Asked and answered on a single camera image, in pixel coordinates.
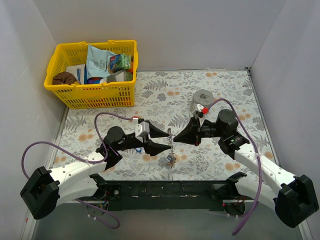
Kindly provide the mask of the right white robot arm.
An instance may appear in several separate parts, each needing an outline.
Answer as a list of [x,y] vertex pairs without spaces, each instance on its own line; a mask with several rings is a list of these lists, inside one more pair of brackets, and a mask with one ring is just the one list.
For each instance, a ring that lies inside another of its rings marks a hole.
[[241,163],[262,179],[264,186],[250,181],[244,175],[229,178],[227,195],[237,199],[241,195],[254,198],[275,210],[278,218],[288,227],[295,228],[319,210],[312,180],[306,175],[296,176],[260,156],[254,145],[238,131],[236,114],[229,109],[218,113],[216,122],[200,122],[194,116],[185,129],[174,137],[174,142],[198,146],[203,138],[218,138],[224,154]]

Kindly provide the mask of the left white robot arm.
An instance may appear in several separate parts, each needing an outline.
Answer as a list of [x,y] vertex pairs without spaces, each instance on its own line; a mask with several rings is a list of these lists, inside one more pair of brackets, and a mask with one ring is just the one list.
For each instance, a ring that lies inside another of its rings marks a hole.
[[100,147],[82,160],[47,170],[37,168],[20,192],[20,196],[34,219],[48,216],[58,205],[82,198],[101,200],[106,187],[95,182],[91,176],[114,167],[121,159],[121,151],[142,148],[151,157],[169,150],[169,145],[155,143],[153,138],[169,137],[153,126],[150,121],[134,118],[133,133],[126,134],[119,126],[111,127]]

